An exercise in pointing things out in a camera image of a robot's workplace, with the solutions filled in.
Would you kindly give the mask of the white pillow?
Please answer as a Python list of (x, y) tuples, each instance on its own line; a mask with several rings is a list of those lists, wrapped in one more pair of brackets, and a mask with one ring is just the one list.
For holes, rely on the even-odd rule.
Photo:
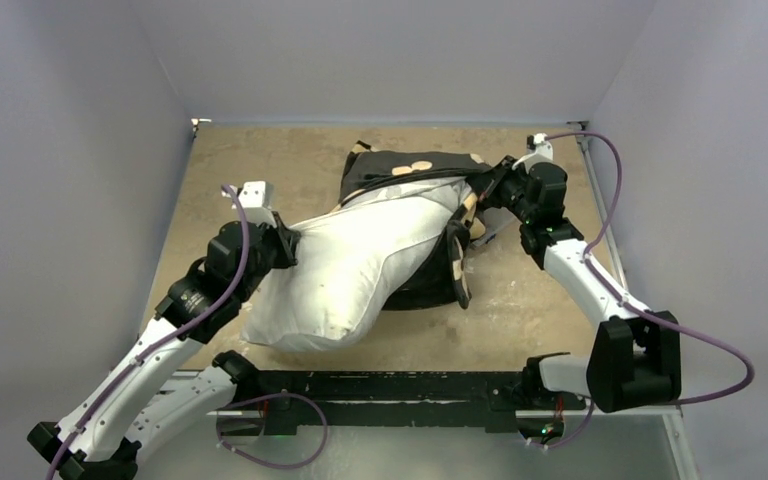
[(399, 238), (385, 231), (390, 218), (380, 207), (350, 207), (293, 225), (298, 264), (264, 278), (242, 340), (284, 352), (358, 342), (385, 310), (384, 254)]

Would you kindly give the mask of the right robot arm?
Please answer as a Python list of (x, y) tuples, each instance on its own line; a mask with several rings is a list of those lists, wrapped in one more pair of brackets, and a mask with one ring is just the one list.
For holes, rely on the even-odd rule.
[(524, 399), (544, 407), (560, 392), (587, 397), (605, 413), (671, 403), (682, 389), (678, 322), (635, 299), (592, 255), (565, 215), (568, 175), (560, 166), (530, 167), (512, 157), (468, 183), (480, 208), (509, 211), (535, 264), (567, 292), (595, 329), (586, 357), (570, 353), (528, 359)]

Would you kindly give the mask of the black floral pillowcase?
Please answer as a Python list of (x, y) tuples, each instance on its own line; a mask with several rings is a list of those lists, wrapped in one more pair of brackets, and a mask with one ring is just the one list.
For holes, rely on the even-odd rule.
[(348, 151), (338, 207), (380, 207), (391, 217), (386, 233), (399, 237), (384, 254), (384, 309), (469, 306), (466, 250), (485, 232), (469, 182), (489, 169), (473, 153), (404, 152), (363, 141)]

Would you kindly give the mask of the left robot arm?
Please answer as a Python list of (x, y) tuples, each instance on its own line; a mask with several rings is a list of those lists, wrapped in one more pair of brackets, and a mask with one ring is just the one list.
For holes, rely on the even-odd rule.
[(27, 439), (48, 462), (47, 478), (132, 479), (140, 466), (198, 417), (257, 399), (254, 366), (223, 353), (180, 390), (155, 396), (173, 374), (236, 318), (273, 269), (297, 262), (299, 232), (276, 213), (264, 222), (223, 225), (186, 275), (173, 283), (135, 345), (102, 384), (58, 422), (40, 422)]

